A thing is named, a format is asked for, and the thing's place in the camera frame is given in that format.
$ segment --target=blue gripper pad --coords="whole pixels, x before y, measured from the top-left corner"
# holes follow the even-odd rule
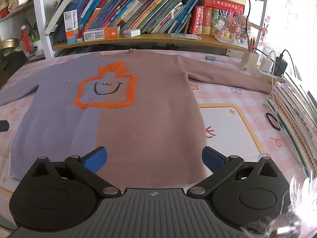
[[[105,148],[99,149],[94,155],[83,162],[83,166],[94,174],[107,162],[107,150]]]
[[[218,151],[214,150],[211,147],[205,147],[202,150],[202,162],[209,168],[213,173],[220,168],[224,167],[227,157],[220,154]]]

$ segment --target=bed sheet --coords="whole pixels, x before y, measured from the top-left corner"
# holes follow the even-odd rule
[[[184,51],[154,51],[169,55],[179,54],[200,61],[205,61],[205,56],[211,55]],[[104,51],[101,53],[114,54],[121,52],[124,51]],[[0,92],[42,68],[63,63],[82,55],[84,54],[46,59],[27,64],[6,82]],[[215,56],[218,60],[212,63],[220,67],[240,71],[238,67],[239,59],[219,55],[211,56]],[[190,79],[190,83],[204,119],[208,145],[225,155],[236,154],[250,161],[256,161],[260,154],[269,155],[288,181],[294,175],[297,176],[300,182],[304,180],[304,171],[293,156],[294,150],[286,138],[286,134],[283,131],[279,132],[273,129],[266,120],[265,114],[270,112],[270,109],[266,106],[267,95],[242,88],[202,83],[192,79]],[[9,200],[19,184],[19,180],[8,176],[9,150],[33,96],[34,92],[18,101],[0,107],[0,120],[7,120],[10,124],[9,131],[0,133],[0,214],[11,222],[13,222],[13,219],[9,212]]]

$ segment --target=black cable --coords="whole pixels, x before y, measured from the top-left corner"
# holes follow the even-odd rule
[[[251,11],[251,1],[249,0],[249,13],[248,13],[248,16],[247,16],[247,20],[245,21],[245,32],[247,34],[247,38],[248,39],[249,39],[249,35],[248,35],[248,20],[249,20],[250,11]]]
[[[3,226],[2,224],[0,224],[0,226],[1,226],[2,228],[4,228],[4,229],[10,230],[10,231],[15,231],[14,229],[11,229],[11,228],[8,228],[8,227],[5,227],[5,226]]]
[[[254,48],[254,49],[257,50],[257,51],[259,51],[259,52],[261,52],[262,54],[266,55],[266,57],[268,57],[268,55],[267,55],[266,53],[262,52],[261,50],[259,50],[259,49],[257,49],[257,48]]]
[[[283,53],[284,53],[285,51],[288,52],[288,54],[289,54],[289,56],[290,56],[290,58],[291,58],[291,61],[292,61],[292,64],[293,64],[293,69],[294,69],[294,75],[295,75],[295,77],[296,77],[295,66],[294,66],[293,59],[292,59],[291,54],[289,53],[289,51],[286,50],[286,49],[284,49],[283,52],[280,54],[280,58],[282,59]]]

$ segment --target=charging cable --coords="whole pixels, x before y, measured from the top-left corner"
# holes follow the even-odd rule
[[[276,121],[277,121],[278,126],[280,128],[279,130],[281,130],[282,127],[281,127],[280,121],[278,120],[278,116],[277,116],[277,105],[276,105],[275,100],[274,100],[274,82],[273,82],[274,73],[273,72],[274,72],[274,69],[275,69],[276,54],[272,50],[268,55],[271,56],[271,53],[274,53],[274,63],[273,63],[273,67],[272,67],[272,100],[273,100],[273,106],[274,106],[274,110],[275,110]]]
[[[293,64],[293,69],[294,69],[294,75],[295,75],[295,77],[296,77],[295,66],[294,66],[293,59],[292,59],[291,54],[289,53],[289,51],[288,51],[288,50],[286,50],[286,49],[284,49],[284,50],[283,50],[283,52],[280,54],[280,56],[279,56],[279,57],[282,59],[282,58],[283,58],[283,53],[284,53],[284,52],[287,52],[287,53],[288,53],[288,55],[289,55],[289,57],[291,58],[291,61],[292,61],[292,64]]]

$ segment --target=white charger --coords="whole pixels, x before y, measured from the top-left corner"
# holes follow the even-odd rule
[[[271,61],[271,56],[268,55],[266,58],[263,57],[262,59],[262,62],[261,62],[261,65],[260,65],[260,69],[262,71],[265,71],[265,72],[269,72],[271,66],[272,66],[272,61]]]
[[[141,31],[137,28],[133,28],[133,29],[128,29],[123,31],[123,35],[125,37],[136,37],[136,36],[140,36]]]

